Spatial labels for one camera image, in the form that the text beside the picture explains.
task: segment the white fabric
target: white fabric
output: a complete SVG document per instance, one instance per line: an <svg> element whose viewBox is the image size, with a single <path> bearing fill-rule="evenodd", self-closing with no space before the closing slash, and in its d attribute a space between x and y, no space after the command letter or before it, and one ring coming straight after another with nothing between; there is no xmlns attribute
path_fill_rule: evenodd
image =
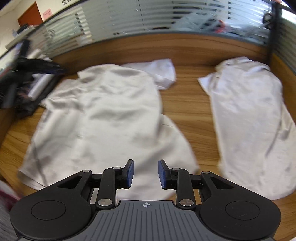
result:
<svg viewBox="0 0 296 241"><path fill-rule="evenodd" d="M200 78L210 96L224 177L271 200L296 187L296 128L269 67L230 59Z"/></svg>
<svg viewBox="0 0 296 241"><path fill-rule="evenodd" d="M161 189L158 160L197 171L188 141L161 114L152 75L106 64L78 76L65 80L44 101L46 110L20 168L26 185L41 189L84 169L102 173L133 159L132 187L117 190L117 198L159 200L174 191Z"/></svg>
<svg viewBox="0 0 296 241"><path fill-rule="evenodd" d="M151 62L123 64L122 66L143 70L151 74L159 90L167 90L176 81L175 67L169 58Z"/></svg>

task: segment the metal pin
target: metal pin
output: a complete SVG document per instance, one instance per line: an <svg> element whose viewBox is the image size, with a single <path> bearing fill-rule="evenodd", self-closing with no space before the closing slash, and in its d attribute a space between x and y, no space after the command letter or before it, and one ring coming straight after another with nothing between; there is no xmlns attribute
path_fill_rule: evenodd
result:
<svg viewBox="0 0 296 241"><path fill-rule="evenodd" d="M190 207L194 204L194 202L190 199L182 199L179 203L184 207Z"/></svg>
<svg viewBox="0 0 296 241"><path fill-rule="evenodd" d="M112 200L108 198L103 198L98 201L98 204L103 207L110 206L112 204Z"/></svg>

